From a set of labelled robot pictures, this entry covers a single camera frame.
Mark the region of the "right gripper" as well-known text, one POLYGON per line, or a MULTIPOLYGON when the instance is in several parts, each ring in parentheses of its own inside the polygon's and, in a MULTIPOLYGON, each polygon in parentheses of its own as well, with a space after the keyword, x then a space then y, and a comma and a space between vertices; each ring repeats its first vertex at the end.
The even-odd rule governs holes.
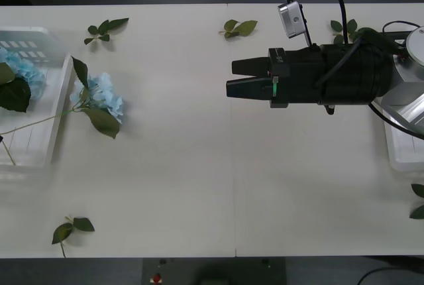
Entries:
POLYGON ((323 86, 315 85, 326 69, 322 49, 316 44, 299 50, 270 48, 265 57, 232 61, 232 74, 263 78, 227 81, 227 97, 263 99, 273 108, 294 103, 326 105, 323 86))

